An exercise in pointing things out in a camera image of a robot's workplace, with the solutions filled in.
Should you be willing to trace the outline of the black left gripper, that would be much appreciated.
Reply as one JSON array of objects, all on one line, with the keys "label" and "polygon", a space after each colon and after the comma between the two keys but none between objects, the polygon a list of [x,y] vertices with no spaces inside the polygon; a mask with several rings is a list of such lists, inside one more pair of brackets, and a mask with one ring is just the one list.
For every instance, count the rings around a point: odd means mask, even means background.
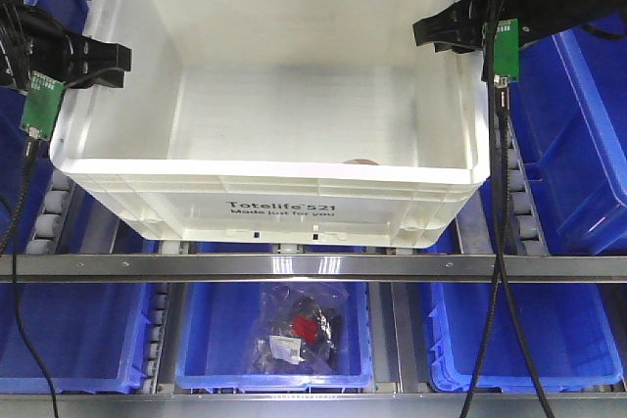
[{"label": "black left gripper", "polygon": [[[1,0],[2,88],[27,91],[37,71],[65,82],[66,89],[122,89],[131,61],[125,46],[68,32],[43,9]],[[70,71],[75,74],[69,77]]]}]

